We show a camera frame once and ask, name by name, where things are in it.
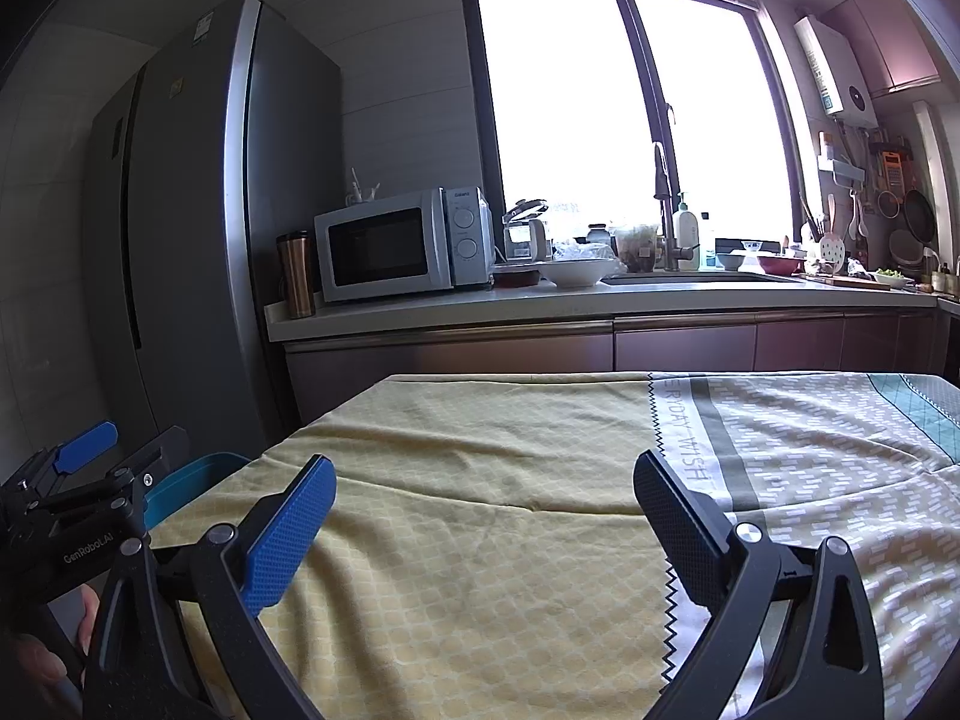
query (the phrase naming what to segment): teal basket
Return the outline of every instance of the teal basket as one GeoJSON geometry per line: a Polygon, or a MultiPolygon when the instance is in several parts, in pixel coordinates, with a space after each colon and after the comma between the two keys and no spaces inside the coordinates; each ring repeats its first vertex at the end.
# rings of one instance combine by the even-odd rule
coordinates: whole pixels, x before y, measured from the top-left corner
{"type": "Polygon", "coordinates": [[[230,474],[237,473],[250,461],[232,452],[205,455],[168,474],[143,496],[143,521],[147,530],[182,509],[194,498],[218,485],[230,474]]]}

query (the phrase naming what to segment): upper cabinet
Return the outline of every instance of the upper cabinet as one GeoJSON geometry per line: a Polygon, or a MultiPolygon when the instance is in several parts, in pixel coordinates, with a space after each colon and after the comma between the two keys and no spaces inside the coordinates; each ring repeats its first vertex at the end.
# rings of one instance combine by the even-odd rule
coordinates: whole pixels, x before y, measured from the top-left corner
{"type": "Polygon", "coordinates": [[[846,0],[819,18],[850,41],[872,98],[940,80],[904,0],[846,0]]]}

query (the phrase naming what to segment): screw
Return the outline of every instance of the screw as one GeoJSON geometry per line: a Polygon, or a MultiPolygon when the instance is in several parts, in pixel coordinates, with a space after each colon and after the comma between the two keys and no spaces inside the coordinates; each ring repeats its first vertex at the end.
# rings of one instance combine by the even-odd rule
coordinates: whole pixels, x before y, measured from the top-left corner
{"type": "Polygon", "coordinates": [[[206,532],[208,541],[214,544],[226,544],[233,538],[233,526],[229,524],[214,525],[206,532]]]}
{"type": "Polygon", "coordinates": [[[127,538],[124,539],[122,544],[120,544],[120,551],[129,557],[130,555],[136,555],[142,546],[143,544],[139,538],[127,538]]]}
{"type": "Polygon", "coordinates": [[[755,544],[763,538],[763,531],[750,522],[741,522],[736,526],[736,534],[741,541],[755,544]]]}
{"type": "Polygon", "coordinates": [[[843,541],[842,538],[837,538],[837,536],[831,536],[827,539],[827,549],[833,552],[834,555],[846,555],[847,552],[850,552],[846,541],[843,541]]]}

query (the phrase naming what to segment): microwave knob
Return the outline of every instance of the microwave knob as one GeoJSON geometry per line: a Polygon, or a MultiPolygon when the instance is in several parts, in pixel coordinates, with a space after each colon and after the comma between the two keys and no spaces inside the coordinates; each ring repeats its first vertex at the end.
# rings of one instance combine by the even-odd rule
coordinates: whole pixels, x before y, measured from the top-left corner
{"type": "Polygon", "coordinates": [[[453,215],[453,223],[462,230],[466,230],[473,223],[473,214],[466,208],[461,208],[453,215]]]}
{"type": "Polygon", "coordinates": [[[472,239],[464,238],[459,244],[457,244],[457,254],[464,258],[464,260],[469,260],[474,254],[477,254],[477,244],[472,239]]]}

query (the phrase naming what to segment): kitchen window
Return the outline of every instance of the kitchen window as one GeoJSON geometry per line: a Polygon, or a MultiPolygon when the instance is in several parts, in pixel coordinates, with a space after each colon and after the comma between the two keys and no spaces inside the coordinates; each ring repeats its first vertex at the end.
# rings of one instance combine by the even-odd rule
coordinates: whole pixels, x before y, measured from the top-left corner
{"type": "Polygon", "coordinates": [[[659,220],[674,194],[722,238],[798,237],[799,171],[757,14],[719,0],[464,0],[484,182],[542,197],[554,240],[659,220]]]}

